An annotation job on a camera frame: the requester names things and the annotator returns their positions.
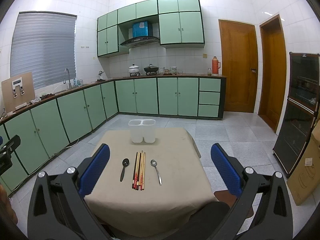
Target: brown countertop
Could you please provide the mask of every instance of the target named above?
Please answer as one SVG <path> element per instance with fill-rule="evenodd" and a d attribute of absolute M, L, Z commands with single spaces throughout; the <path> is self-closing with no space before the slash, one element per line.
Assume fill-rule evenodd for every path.
<path fill-rule="evenodd" d="M 76 88 L 71 88 L 69 90 L 66 90 L 66 91 L 63 91 L 63 92 L 60 92 L 60 93 L 56 93 L 54 96 L 51 96 L 51 97 L 48 97 L 46 99 L 43 99 L 39 102 L 36 102 L 34 104 L 31 104 L 31 105 L 27 105 L 25 107 L 22 107 L 20 108 L 19 110 L 17 111 L 14 111 L 12 115 L 10 116 L 7 116 L 5 117 L 4 119 L 2 119 L 0 121 L 0 125 L 4 124 L 5 122 L 9 121 L 10 119 L 16 117 L 17 115 L 19 114 L 22 114 L 23 112 L 25 111 L 28 111 L 36 106 L 39 106 L 41 104 L 44 104 L 50 100 L 53 100 L 53 99 L 56 99 L 56 98 L 59 98 L 59 97 L 62 97 L 62 96 L 65 96 L 65 95 L 68 95 L 68 94 L 71 94 L 71 93 L 74 93 L 74 92 L 77 92 L 77 91 L 80 91 L 80 90 L 84 90 L 86 88 L 89 88 L 89 87 L 93 87 L 93 86 L 96 86 L 98 84 L 104 84 L 104 83 L 108 83 L 108 82 L 112 82 L 112 81 L 117 81 L 117 80 L 127 80 L 127 79 L 140 79 L 140 78 L 170 78 L 170 77 L 196 77 L 196 78 L 226 78 L 226 76 L 223 76 L 223 75 L 216 75 L 216 74 L 212 74 L 212 76 L 208 76 L 206 74 L 181 74 L 181 75 L 160 75 L 160 74 L 157 74 L 157 75 L 144 75 L 144 76 L 134 76 L 134 77 L 116 77 L 116 78 L 110 78 L 110 79 L 107 79 L 105 81 L 100 81 L 100 82 L 94 82 L 94 83 L 90 83 L 90 84 L 85 84 L 85 85 L 82 85 L 80 87 L 76 87 Z"/>

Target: silver spoon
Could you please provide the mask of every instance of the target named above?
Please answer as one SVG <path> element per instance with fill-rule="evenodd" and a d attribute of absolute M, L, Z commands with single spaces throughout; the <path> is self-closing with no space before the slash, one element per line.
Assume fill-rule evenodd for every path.
<path fill-rule="evenodd" d="M 121 172 L 121 176 L 120 176 L 120 181 L 123 180 L 123 177 L 124 177 L 124 168 L 129 166 L 129 159 L 125 158 L 123 161 L 122 161 L 122 165 L 123 165 L 123 169 L 122 169 L 122 172 Z"/>
<path fill-rule="evenodd" d="M 160 183 L 160 186 L 162 185 L 162 183 L 161 183 L 161 177 L 160 177 L 160 175 L 159 175 L 159 171 L 158 171 L 158 169 L 157 169 L 157 162 L 155 161 L 155 160 L 151 160 L 151 166 L 154 166 L 155 168 L 156 168 L 156 171 L 157 171 L 157 174 L 158 174 L 158 177 L 159 177 L 159 183 Z"/>

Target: tiled floor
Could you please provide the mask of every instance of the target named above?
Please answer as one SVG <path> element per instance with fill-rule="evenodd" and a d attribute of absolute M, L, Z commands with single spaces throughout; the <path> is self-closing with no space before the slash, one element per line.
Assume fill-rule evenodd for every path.
<path fill-rule="evenodd" d="M 44 170 L 48 174 L 59 174 L 69 166 L 78 166 L 90 155 L 106 130 L 127 129 L 129 120 L 135 118 L 142 117 L 117 115 L 52 160 Z M 216 142 L 220 143 L 228 155 L 236 157 L 243 166 L 253 167 L 257 173 L 272 175 L 275 171 L 282 171 L 272 153 L 277 135 L 257 114 L 225 112 L 223 121 L 162 117 L 154 119 L 157 127 L 183 127 L 193 136 L 213 192 L 227 189 L 210 157 L 210 148 Z M 28 206 L 35 180 L 34 176 L 11 198 L 12 206 L 19 219 L 18 226 L 24 233 L 27 232 Z M 302 205 L 296 206 L 290 191 L 289 194 L 293 214 L 293 233 L 296 235 L 314 212 L 316 202 L 311 195 Z M 253 202 L 255 212 L 260 198 L 261 194 L 257 194 Z M 252 219 L 244 222 L 240 232 L 249 228 Z"/>

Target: metal screw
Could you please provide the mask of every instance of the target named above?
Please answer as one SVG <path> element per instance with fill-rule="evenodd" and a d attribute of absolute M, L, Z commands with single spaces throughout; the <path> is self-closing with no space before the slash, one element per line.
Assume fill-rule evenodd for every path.
<path fill-rule="evenodd" d="M 277 171 L 277 172 L 276 172 L 276 177 L 279 178 L 279 179 L 282 178 L 282 173 L 279 172 L 279 171 Z"/>
<path fill-rule="evenodd" d="M 251 167 L 246 167 L 245 168 L 245 172 L 248 173 L 248 174 L 252 174 L 254 172 L 254 170 Z"/>
<path fill-rule="evenodd" d="M 72 174 L 72 173 L 74 173 L 76 171 L 76 168 L 75 167 L 69 167 L 68 169 L 67 169 L 67 173 L 68 174 Z"/>
<path fill-rule="evenodd" d="M 43 178 L 44 176 L 45 176 L 45 172 L 44 171 L 39 172 L 39 174 L 38 174 L 39 178 Z"/>

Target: wooden board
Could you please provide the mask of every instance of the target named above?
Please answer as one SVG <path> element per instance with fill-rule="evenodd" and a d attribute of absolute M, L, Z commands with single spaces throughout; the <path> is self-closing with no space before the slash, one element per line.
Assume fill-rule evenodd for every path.
<path fill-rule="evenodd" d="M 280 16 L 260 25 L 263 81 L 259 116 L 276 131 L 284 100 L 286 51 Z"/>
<path fill-rule="evenodd" d="M 227 76 L 225 111 L 253 113 L 258 82 L 255 26 L 219 20 L 222 74 Z"/>
<path fill-rule="evenodd" d="M 24 94 L 21 95 L 19 87 L 16 87 L 17 97 L 14 98 L 12 92 L 12 81 L 18 78 L 22 78 Z M 2 81 L 1 90 L 5 111 L 7 113 L 15 111 L 17 106 L 20 106 L 23 103 L 28 104 L 31 100 L 36 98 L 35 89 L 33 86 L 32 72 L 27 72 Z"/>

